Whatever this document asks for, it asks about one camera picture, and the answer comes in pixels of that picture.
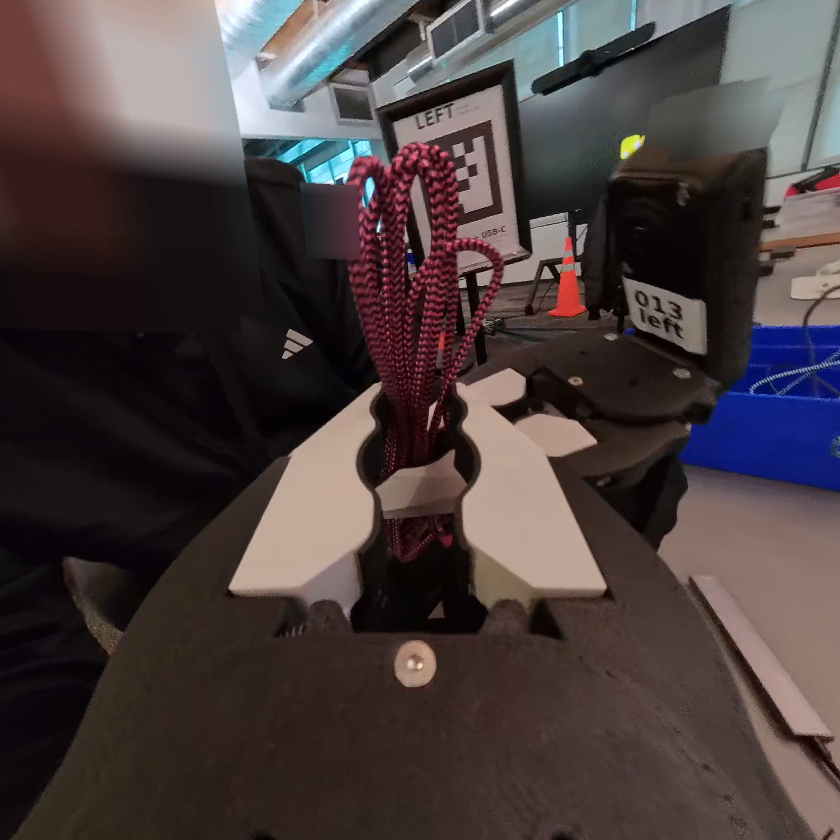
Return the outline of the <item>black sign easel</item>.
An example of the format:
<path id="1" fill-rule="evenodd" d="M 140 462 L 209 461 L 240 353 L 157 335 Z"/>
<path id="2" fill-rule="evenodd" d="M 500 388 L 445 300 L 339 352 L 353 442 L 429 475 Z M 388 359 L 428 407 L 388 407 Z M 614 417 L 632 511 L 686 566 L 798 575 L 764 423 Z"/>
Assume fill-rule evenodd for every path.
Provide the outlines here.
<path id="1" fill-rule="evenodd" d="M 464 328 L 456 329 L 459 336 L 457 343 L 463 338 L 463 333 L 469 331 L 476 311 L 489 290 L 488 285 L 479 285 L 479 275 L 491 276 L 492 270 L 463 273 L 458 279 Z M 525 290 L 525 286 L 516 284 L 500 286 L 497 296 L 482 317 L 483 325 L 476 332 L 472 349 L 465 357 L 462 374 L 486 364 L 492 354 L 508 352 L 514 343 L 537 343 L 553 335 L 545 324 L 539 323 L 538 318 L 525 314 L 522 301 L 514 300 Z"/>

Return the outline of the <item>black webcam bar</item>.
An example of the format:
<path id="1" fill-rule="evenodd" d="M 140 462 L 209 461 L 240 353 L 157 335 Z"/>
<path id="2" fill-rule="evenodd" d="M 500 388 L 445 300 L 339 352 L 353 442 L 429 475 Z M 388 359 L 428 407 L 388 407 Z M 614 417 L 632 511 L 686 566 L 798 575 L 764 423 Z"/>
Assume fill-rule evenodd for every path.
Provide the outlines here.
<path id="1" fill-rule="evenodd" d="M 582 79 L 598 76 L 605 68 L 615 65 L 635 49 L 644 46 L 655 32 L 656 22 L 650 22 L 597 49 L 585 50 L 572 62 L 536 79 L 531 85 L 532 94 L 547 96 Z"/>

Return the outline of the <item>orange traffic cone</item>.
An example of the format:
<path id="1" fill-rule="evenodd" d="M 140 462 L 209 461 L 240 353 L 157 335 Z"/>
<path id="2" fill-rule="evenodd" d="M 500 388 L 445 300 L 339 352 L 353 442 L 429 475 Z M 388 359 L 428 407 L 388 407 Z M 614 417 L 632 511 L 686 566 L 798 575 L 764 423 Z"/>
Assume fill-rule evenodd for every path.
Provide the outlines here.
<path id="1" fill-rule="evenodd" d="M 563 256 L 552 266 L 558 282 L 558 293 L 554 308 L 549 315 L 557 319 L 569 319 L 582 315 L 586 309 L 581 299 L 579 279 L 574 258 L 574 242 L 567 236 Z"/>

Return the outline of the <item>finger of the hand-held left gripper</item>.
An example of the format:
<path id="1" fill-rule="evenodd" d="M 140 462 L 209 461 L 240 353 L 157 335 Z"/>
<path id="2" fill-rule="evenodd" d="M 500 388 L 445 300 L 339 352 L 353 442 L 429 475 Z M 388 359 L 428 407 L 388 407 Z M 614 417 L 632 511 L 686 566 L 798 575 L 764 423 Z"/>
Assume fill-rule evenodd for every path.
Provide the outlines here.
<path id="1" fill-rule="evenodd" d="M 514 427 L 552 458 L 573 455 L 597 443 L 581 423 L 555 414 L 532 414 Z M 455 467 L 455 451 L 450 449 L 430 465 L 397 471 L 376 493 L 385 517 L 436 515 L 451 512 L 465 486 Z"/>
<path id="2" fill-rule="evenodd" d="M 473 384 L 461 383 L 461 400 L 468 406 L 487 405 L 500 408 L 516 403 L 526 394 L 526 377 L 511 368 Z"/>

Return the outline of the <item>white adjustable stand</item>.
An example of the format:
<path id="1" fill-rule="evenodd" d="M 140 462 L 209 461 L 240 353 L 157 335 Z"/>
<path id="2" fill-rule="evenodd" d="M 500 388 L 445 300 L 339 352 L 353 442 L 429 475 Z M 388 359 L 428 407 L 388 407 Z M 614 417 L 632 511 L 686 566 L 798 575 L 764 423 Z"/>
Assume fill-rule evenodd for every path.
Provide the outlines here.
<path id="1" fill-rule="evenodd" d="M 839 299 L 839 260 L 824 264 L 809 276 L 791 280 L 790 297 L 799 301 Z"/>

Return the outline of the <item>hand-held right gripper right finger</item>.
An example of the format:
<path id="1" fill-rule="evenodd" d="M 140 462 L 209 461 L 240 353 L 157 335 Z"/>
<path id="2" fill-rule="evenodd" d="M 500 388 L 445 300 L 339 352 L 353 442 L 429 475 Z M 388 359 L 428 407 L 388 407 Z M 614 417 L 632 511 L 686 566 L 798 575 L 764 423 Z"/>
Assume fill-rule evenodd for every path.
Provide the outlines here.
<path id="1" fill-rule="evenodd" d="M 477 458 L 458 525 L 478 601 L 530 613 L 546 599 L 603 597 L 605 578 L 543 449 L 462 385 L 458 399 L 458 432 Z"/>

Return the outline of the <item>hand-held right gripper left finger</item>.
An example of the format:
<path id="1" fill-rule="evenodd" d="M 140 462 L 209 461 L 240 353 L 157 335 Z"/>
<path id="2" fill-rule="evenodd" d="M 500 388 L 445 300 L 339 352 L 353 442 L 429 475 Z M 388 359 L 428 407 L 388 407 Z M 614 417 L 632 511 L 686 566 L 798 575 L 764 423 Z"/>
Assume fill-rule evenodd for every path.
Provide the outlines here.
<path id="1" fill-rule="evenodd" d="M 374 384 L 289 456 L 228 590 L 305 606 L 331 601 L 348 616 L 362 594 L 360 551 L 375 529 L 375 494 L 359 468 L 374 434 Z"/>

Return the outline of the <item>wooden table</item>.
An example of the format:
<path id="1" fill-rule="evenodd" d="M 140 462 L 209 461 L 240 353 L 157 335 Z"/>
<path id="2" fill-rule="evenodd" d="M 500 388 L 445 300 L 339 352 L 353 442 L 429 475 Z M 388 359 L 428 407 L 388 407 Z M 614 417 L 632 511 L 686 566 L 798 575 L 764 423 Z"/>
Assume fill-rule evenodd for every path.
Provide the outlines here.
<path id="1" fill-rule="evenodd" d="M 762 253 L 772 253 L 780 249 L 810 249 L 837 245 L 839 245 L 838 231 L 798 236 L 782 236 L 779 234 L 770 238 L 762 238 L 759 250 Z"/>

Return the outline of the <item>white vent grille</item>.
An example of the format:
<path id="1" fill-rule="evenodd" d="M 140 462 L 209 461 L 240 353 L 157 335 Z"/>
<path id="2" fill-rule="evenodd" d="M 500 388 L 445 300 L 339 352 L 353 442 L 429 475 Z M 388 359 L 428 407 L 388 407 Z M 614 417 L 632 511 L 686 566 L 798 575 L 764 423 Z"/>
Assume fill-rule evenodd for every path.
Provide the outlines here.
<path id="1" fill-rule="evenodd" d="M 485 35 L 485 18 L 484 2 L 460 1 L 427 26 L 426 40 L 433 64 L 441 64 Z"/>

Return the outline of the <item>silver air duct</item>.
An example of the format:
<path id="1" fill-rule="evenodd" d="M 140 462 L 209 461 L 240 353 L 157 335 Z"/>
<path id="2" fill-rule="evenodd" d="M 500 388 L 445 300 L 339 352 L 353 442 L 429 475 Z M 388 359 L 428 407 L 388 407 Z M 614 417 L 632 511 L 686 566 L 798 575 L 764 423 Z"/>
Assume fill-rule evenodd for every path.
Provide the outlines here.
<path id="1" fill-rule="evenodd" d="M 415 17 L 451 2 L 216 1 L 238 118 L 247 111 L 294 110 L 371 45 Z"/>

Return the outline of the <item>black framed marker sign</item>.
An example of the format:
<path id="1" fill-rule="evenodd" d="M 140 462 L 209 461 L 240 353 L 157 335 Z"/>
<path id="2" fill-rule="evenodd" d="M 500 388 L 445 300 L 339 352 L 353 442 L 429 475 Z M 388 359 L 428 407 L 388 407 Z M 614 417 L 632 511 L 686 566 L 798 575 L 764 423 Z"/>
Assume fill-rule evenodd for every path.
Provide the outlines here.
<path id="1" fill-rule="evenodd" d="M 450 155 L 458 237 L 480 238 L 506 265 L 532 255 L 514 62 L 509 59 L 376 110 L 392 158 L 409 143 Z"/>

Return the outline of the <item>black monitor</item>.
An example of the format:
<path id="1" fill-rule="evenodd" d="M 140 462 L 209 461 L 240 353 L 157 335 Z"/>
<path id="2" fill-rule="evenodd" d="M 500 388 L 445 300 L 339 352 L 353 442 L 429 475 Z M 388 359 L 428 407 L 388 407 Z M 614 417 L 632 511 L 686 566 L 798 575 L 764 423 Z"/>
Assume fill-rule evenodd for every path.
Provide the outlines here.
<path id="1" fill-rule="evenodd" d="M 593 76 L 522 101 L 527 218 L 593 209 L 621 143 L 646 133 L 652 107 L 718 84 L 729 18 L 727 5 L 624 50 Z"/>

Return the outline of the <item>blue divided plastic bin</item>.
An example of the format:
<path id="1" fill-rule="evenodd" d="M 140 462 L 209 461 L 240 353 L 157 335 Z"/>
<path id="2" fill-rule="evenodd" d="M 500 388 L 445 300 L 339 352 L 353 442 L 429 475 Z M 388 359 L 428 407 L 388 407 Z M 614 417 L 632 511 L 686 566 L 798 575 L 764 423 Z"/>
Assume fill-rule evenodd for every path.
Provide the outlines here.
<path id="1" fill-rule="evenodd" d="M 745 374 L 695 426 L 682 459 L 693 466 L 839 489 L 836 325 L 755 327 Z"/>

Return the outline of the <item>person's black jacket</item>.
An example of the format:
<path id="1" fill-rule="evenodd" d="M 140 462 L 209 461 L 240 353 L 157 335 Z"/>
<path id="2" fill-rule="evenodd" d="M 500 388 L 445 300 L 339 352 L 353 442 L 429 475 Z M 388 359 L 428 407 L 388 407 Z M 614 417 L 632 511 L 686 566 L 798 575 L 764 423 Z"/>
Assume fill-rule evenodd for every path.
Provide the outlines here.
<path id="1" fill-rule="evenodd" d="M 341 260 L 311 259 L 291 164 L 245 157 L 264 294 L 233 333 L 2 332 L 1 832 L 59 768 L 107 657 L 75 558 L 148 591 L 278 457 L 373 384 Z"/>

